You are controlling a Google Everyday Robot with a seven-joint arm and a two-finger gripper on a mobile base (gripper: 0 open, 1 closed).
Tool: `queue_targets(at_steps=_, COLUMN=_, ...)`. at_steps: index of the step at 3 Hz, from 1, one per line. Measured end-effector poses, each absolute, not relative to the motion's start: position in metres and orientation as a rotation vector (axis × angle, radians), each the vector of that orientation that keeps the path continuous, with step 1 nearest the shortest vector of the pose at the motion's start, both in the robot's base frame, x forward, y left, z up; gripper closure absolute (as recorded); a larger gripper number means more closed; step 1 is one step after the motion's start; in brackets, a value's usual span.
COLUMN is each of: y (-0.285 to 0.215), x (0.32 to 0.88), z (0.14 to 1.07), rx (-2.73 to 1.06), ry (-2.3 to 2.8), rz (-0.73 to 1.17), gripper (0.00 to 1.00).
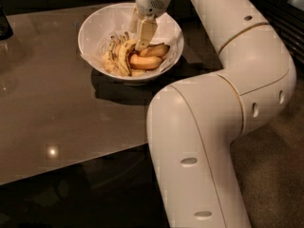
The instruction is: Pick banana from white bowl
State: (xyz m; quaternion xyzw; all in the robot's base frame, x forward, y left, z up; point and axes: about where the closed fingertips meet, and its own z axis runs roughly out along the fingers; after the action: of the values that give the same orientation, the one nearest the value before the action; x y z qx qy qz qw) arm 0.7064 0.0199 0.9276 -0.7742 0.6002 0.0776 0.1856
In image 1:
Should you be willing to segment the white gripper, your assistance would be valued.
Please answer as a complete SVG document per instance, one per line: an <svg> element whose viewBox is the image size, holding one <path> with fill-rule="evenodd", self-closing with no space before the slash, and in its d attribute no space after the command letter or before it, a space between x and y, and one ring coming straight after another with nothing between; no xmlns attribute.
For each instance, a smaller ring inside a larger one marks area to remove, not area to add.
<svg viewBox="0 0 304 228"><path fill-rule="evenodd" d="M133 9L131 20L129 23L129 31L136 32L137 51L146 49L157 30L157 22L154 18L141 16L155 15L159 17L163 15L171 2L171 0L135 0L136 8Z"/></svg>

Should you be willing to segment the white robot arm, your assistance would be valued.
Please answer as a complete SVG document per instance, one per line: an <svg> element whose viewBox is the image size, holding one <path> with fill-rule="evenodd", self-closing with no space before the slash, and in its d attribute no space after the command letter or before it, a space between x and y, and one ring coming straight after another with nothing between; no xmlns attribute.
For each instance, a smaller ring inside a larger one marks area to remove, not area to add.
<svg viewBox="0 0 304 228"><path fill-rule="evenodd" d="M249 0L190 0L222 68L176 81L147 112L147 139L170 228L251 228L230 145L290 101L295 64Z"/></svg>

